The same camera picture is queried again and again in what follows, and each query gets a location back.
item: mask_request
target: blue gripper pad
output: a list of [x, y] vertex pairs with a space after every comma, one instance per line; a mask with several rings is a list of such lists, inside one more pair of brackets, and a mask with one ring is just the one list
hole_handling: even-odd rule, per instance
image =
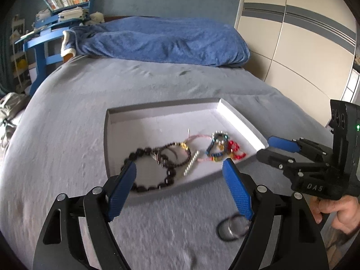
[[136, 179], [136, 165], [131, 163], [127, 171], [122, 173], [123, 176], [120, 182], [109, 197], [109, 209], [107, 212], [107, 218], [109, 221], [113, 221], [116, 216], [120, 215], [127, 196], [129, 195], [130, 189]]
[[279, 148], [281, 150], [289, 151], [292, 153], [300, 152], [300, 146], [295, 142], [275, 136], [268, 139], [269, 146]]
[[236, 171], [238, 170], [235, 166], [232, 165], [232, 163], [233, 162], [230, 158], [224, 160], [223, 177], [227, 186], [229, 187], [239, 213], [245, 216], [247, 220], [250, 220], [254, 215], [254, 212], [251, 208], [251, 196], [236, 174]]

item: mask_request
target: black bead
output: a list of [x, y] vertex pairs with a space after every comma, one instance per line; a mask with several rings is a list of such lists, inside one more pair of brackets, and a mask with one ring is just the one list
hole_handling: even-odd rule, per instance
[[145, 152], [146, 155], [150, 155], [150, 153], [151, 153], [151, 148], [150, 148], [150, 147], [146, 147], [146, 148], [144, 149], [144, 152]]
[[147, 189], [144, 186], [138, 186], [136, 188], [136, 192], [138, 192], [138, 193], [143, 193], [143, 192], [146, 192], [146, 191], [147, 191]]
[[136, 149], [136, 152], [135, 152], [139, 157], [143, 156], [145, 151], [142, 149], [142, 148], [138, 148]]
[[131, 153], [129, 154], [129, 160], [131, 160], [131, 161], [135, 161], [136, 159], [137, 159], [137, 155], [136, 155], [136, 153], [131, 152]]
[[171, 186], [171, 185], [174, 184], [174, 178], [172, 178], [172, 177], [166, 177], [166, 178], [164, 179], [164, 183], [165, 183], [167, 186]]
[[166, 171], [166, 175], [173, 178], [176, 176], [176, 170], [173, 168], [169, 168]]
[[166, 184], [165, 183], [160, 183], [158, 184], [158, 189], [162, 189], [162, 188], [165, 188], [166, 187]]

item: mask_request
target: black mechanical arm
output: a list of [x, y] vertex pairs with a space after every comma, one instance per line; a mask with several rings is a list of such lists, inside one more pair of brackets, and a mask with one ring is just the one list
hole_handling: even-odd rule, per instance
[[[299, 152], [303, 155], [308, 155], [307, 151], [316, 151], [316, 153], [310, 153], [311, 160], [315, 164], [311, 168], [308, 164], [296, 166], [297, 163], [293, 158], [283, 158], [283, 155], [272, 153], [264, 157], [262, 153], [267, 150], [259, 152], [260, 158], [264, 157], [266, 163], [275, 167], [282, 165], [281, 169], [284, 169], [284, 174], [289, 176], [293, 188], [296, 189], [291, 196], [274, 194], [265, 185], [256, 185], [251, 176], [239, 172], [230, 158], [224, 161], [223, 176], [239, 213], [251, 221], [244, 242], [229, 270], [259, 269], [276, 215], [281, 216], [277, 245], [271, 264], [264, 269], [329, 269], [319, 228], [301, 192], [336, 199], [342, 194], [356, 194], [359, 188], [358, 183], [352, 178], [359, 161], [357, 136], [355, 141], [347, 137], [351, 125], [355, 124], [356, 127], [358, 123], [357, 107], [355, 107], [356, 121], [354, 121], [354, 114], [350, 113], [351, 104], [332, 101], [331, 106], [335, 112], [332, 121], [337, 122], [337, 110], [340, 124], [336, 127], [343, 129], [338, 136], [339, 129], [334, 128], [334, 145], [340, 143], [340, 149], [332, 151], [330, 148], [308, 140], [304, 141], [304, 139], [287, 141], [288, 144], [295, 143], [300, 146]], [[339, 151], [338, 155], [346, 155], [346, 157], [336, 158], [336, 151]], [[347, 163], [348, 157], [351, 159], [350, 165]], [[127, 162], [118, 176], [109, 178], [103, 187], [94, 187], [85, 196], [69, 198], [66, 194], [59, 194], [40, 232], [32, 269], [95, 269], [89, 265], [81, 238], [79, 217], [86, 217], [91, 241], [101, 269], [130, 270], [114, 239], [109, 222], [120, 214], [135, 178], [136, 166], [132, 162]], [[307, 188], [308, 184], [311, 184], [312, 188], [317, 187], [310, 189]], [[360, 263], [359, 251], [360, 236], [355, 239], [335, 270], [350, 269], [353, 263]]]

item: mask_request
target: bed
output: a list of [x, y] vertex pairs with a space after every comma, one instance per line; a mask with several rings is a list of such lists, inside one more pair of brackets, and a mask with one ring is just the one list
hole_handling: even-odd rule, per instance
[[[266, 138], [305, 137], [332, 145], [332, 134], [278, 90], [242, 68], [77, 56], [53, 72], [30, 101], [0, 172], [0, 230], [31, 269], [55, 197], [106, 182], [103, 128], [108, 108], [155, 101], [225, 99]], [[258, 184], [291, 194], [280, 171], [251, 158], [239, 164]], [[222, 178], [180, 194], [125, 207], [111, 223], [132, 269], [228, 269], [241, 240], [221, 242], [215, 227], [236, 212]], [[99, 267], [84, 220], [91, 265]], [[270, 256], [265, 256], [264, 265]]]

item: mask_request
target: metal screw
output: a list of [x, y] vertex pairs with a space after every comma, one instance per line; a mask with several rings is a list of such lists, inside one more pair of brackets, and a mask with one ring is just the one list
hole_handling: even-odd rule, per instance
[[260, 193], [265, 193], [268, 189], [263, 186], [263, 185], [259, 185], [257, 186], [257, 190], [260, 192]]
[[300, 193], [298, 193], [298, 192], [295, 192], [295, 193], [294, 193], [294, 197], [295, 197], [296, 199], [298, 199], [298, 200], [302, 199], [302, 195], [301, 195]]
[[100, 194], [103, 191], [102, 187], [95, 187], [94, 189], [92, 189], [92, 193], [94, 195]]
[[57, 200], [57, 201], [62, 201], [62, 200], [65, 199], [65, 197], [66, 197], [66, 194], [62, 193], [62, 194], [59, 194], [59, 195], [57, 196], [56, 200]]

